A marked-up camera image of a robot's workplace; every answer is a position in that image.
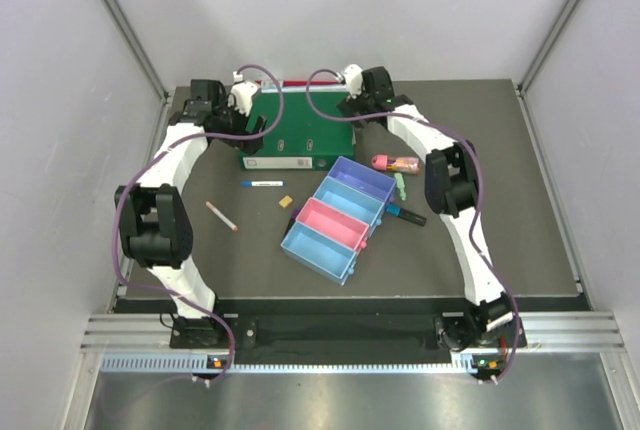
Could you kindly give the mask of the white blue pen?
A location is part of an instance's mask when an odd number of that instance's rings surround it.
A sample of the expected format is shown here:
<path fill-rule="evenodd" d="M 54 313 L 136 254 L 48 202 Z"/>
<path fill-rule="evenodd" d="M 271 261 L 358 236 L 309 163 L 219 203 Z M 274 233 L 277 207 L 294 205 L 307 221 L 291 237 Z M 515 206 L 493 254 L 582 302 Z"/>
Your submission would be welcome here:
<path fill-rule="evenodd" d="M 284 181 L 281 180 L 251 180 L 243 181 L 241 186 L 243 188 L 257 188 L 257 187 L 283 187 Z"/>

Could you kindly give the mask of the green ring binder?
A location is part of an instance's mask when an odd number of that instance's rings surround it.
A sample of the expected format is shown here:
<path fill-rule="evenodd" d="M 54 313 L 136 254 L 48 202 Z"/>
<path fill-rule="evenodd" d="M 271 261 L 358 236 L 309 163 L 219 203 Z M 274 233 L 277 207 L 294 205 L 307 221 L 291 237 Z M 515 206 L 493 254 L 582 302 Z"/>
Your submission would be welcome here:
<path fill-rule="evenodd" d="M 263 147 L 253 155 L 241 154 L 245 170 L 327 170 L 340 157 L 355 157 L 356 137 L 349 123 L 337 122 L 338 104 L 347 92 L 337 85 L 311 88 L 319 116 L 309 106 L 302 86 L 283 88 L 284 112 L 272 132 L 263 138 Z"/>

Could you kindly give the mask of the purple drawer bin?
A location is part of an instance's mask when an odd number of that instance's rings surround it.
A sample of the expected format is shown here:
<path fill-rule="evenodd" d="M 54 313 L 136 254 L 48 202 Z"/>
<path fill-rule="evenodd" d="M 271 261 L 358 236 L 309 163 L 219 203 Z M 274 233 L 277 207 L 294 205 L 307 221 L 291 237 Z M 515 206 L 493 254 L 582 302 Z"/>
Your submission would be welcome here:
<path fill-rule="evenodd" d="M 328 176 L 385 203 L 394 199 L 396 181 L 379 171 L 340 156 Z"/>

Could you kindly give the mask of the crayon tube pink cap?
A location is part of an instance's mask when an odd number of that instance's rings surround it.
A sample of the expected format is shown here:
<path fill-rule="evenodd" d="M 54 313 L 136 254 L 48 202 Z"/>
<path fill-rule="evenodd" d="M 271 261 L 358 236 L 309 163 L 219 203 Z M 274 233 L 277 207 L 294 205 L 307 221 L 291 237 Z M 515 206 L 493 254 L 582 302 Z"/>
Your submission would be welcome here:
<path fill-rule="evenodd" d="M 394 157 L 378 154 L 371 159 L 371 166 L 380 172 L 417 175 L 420 171 L 420 160 L 416 157 Z"/>

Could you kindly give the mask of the yellow eraser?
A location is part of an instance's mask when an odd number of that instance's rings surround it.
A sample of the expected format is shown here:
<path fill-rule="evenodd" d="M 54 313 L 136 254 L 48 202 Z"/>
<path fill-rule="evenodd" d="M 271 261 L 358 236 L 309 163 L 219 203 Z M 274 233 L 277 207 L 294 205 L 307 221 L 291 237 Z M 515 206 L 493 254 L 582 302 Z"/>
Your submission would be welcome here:
<path fill-rule="evenodd" d="M 286 195 L 279 201 L 279 205 L 282 208 L 287 208 L 292 202 L 293 199 L 290 196 Z"/>

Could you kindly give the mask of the green highlighter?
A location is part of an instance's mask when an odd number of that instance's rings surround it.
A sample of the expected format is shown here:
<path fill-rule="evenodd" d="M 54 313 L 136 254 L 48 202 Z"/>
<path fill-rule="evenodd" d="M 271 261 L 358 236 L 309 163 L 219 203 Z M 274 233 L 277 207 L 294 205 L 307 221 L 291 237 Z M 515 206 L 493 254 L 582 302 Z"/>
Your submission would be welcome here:
<path fill-rule="evenodd" d="M 405 180 L 404 180 L 404 176 L 402 173 L 400 172 L 395 172 L 394 173 L 394 178 L 396 181 L 396 189 L 398 191 L 399 197 L 402 201 L 406 201 L 407 200 L 407 193 L 406 193 L 406 184 L 405 184 Z"/>

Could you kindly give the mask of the light blue bin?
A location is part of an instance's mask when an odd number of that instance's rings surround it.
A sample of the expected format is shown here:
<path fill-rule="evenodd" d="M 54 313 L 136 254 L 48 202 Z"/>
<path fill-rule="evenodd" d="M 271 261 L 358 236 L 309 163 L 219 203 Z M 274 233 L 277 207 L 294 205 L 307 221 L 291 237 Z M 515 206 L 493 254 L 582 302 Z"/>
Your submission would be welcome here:
<path fill-rule="evenodd" d="M 375 228 L 381 224 L 384 204 L 332 177 L 325 177 L 313 194 L 316 200 Z"/>
<path fill-rule="evenodd" d="M 281 248 L 289 257 L 336 284 L 344 285 L 354 273 L 356 251 L 305 224 L 294 223 Z"/>

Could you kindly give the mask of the blue black marker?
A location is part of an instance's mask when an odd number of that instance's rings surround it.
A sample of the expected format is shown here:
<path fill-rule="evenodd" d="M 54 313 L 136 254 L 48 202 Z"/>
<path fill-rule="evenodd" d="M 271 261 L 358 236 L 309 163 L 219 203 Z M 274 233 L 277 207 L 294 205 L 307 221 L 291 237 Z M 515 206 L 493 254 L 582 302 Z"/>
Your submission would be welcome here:
<path fill-rule="evenodd" d="M 409 211 L 407 209 L 404 209 L 398 205 L 394 205 L 394 204 L 389 204 L 386 209 L 385 212 L 389 215 L 392 215 L 396 218 L 399 218 L 401 220 L 404 220 L 406 222 L 409 222 L 411 224 L 414 225 L 418 225 L 421 227 L 424 227 L 426 225 L 427 219 L 422 216 L 419 215 L 417 213 L 414 213 L 412 211 Z"/>

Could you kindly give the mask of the pink drawer bin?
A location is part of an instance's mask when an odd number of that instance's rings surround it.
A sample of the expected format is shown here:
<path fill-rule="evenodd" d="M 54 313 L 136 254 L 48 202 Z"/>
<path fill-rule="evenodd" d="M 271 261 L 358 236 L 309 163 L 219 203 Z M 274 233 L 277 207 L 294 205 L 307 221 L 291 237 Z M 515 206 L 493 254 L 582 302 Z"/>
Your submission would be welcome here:
<path fill-rule="evenodd" d="M 367 246 L 368 224 L 318 199 L 309 198 L 296 221 L 356 252 Z"/>

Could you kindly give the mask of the purple black highlighter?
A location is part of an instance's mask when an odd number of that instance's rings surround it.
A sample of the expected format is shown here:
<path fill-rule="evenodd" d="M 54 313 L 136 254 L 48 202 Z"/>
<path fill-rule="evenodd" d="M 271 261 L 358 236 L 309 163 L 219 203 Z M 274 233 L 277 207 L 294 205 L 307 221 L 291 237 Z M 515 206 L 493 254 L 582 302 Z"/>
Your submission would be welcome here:
<path fill-rule="evenodd" d="M 297 216 L 299 215 L 300 211 L 301 211 L 300 207 L 295 207 L 293 209 L 292 214 L 290 216 L 290 219 L 289 219 L 289 221 L 287 223 L 286 230 L 284 232 L 284 237 L 286 237 L 288 235 L 289 231 L 291 230 L 291 228 L 295 224 Z"/>

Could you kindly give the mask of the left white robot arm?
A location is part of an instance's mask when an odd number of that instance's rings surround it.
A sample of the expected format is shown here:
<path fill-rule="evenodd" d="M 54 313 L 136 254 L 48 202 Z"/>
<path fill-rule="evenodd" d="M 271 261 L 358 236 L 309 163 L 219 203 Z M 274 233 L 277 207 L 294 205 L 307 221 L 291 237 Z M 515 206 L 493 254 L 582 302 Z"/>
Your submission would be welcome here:
<path fill-rule="evenodd" d="M 192 257 L 193 229 L 182 190 L 213 134 L 225 144 L 252 154 L 263 146 L 267 120 L 250 119 L 257 83 L 236 74 L 230 87 L 217 80 L 194 80 L 181 110 L 169 119 L 156 164 L 126 190 L 119 187 L 119 236 L 126 257 L 147 269 L 169 292 L 174 348 L 210 348 L 226 337 L 227 324 L 213 311 L 216 295 Z"/>

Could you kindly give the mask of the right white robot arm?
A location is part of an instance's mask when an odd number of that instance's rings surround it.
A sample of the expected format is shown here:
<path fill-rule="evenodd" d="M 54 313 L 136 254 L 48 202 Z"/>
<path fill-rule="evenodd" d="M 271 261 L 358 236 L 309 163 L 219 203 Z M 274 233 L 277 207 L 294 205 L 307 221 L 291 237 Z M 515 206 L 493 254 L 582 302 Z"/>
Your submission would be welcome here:
<path fill-rule="evenodd" d="M 353 126 L 380 123 L 423 162 L 425 199 L 453 242 L 468 301 L 461 319 L 442 321 L 442 344 L 453 351 L 492 344 L 517 318 L 513 297 L 496 274 L 484 236 L 484 180 L 473 145 L 459 133 L 429 122 L 411 99 L 397 95 L 383 67 L 364 70 L 351 64 L 334 78 L 347 91 L 340 104 L 343 117 Z"/>

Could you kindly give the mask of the pink pencil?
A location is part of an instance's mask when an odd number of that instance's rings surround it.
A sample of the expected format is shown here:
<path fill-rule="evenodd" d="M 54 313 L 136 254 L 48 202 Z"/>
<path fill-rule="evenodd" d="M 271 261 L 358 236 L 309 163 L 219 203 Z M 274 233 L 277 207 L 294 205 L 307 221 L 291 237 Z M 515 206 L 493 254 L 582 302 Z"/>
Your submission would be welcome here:
<path fill-rule="evenodd" d="M 212 202 L 206 201 L 205 206 L 221 221 L 223 222 L 231 231 L 237 232 L 239 227 L 231 221 L 221 210 L 219 210 Z"/>

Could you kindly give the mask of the left aluminium frame post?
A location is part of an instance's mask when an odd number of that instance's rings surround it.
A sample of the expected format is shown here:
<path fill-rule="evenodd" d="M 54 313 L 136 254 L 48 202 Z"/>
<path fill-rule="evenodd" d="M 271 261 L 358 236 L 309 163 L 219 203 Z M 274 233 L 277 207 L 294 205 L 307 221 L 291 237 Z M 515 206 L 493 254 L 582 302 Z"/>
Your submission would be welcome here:
<path fill-rule="evenodd" d="M 152 64 L 148 53 L 144 49 L 133 25 L 127 17 L 119 0 L 100 0 L 104 5 L 109 17 L 113 21 L 118 33 L 122 37 L 126 47 L 132 54 L 134 60 L 144 74 L 155 94 L 166 101 L 169 92 L 162 83 L 161 78 Z"/>

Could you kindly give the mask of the right aluminium frame post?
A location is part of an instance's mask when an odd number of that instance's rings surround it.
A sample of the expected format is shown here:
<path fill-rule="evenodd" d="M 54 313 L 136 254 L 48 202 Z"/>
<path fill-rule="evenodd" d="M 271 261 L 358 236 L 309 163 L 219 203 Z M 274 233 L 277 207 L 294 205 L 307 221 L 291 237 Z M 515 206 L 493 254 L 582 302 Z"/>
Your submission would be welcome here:
<path fill-rule="evenodd" d="M 523 99 L 532 88 L 539 73 L 559 43 L 582 2 L 583 0 L 563 1 L 557 15 L 554 17 L 549 29 L 545 33 L 541 44 L 534 53 L 533 59 L 527 66 L 522 79 L 515 86 L 516 93 L 521 99 Z"/>

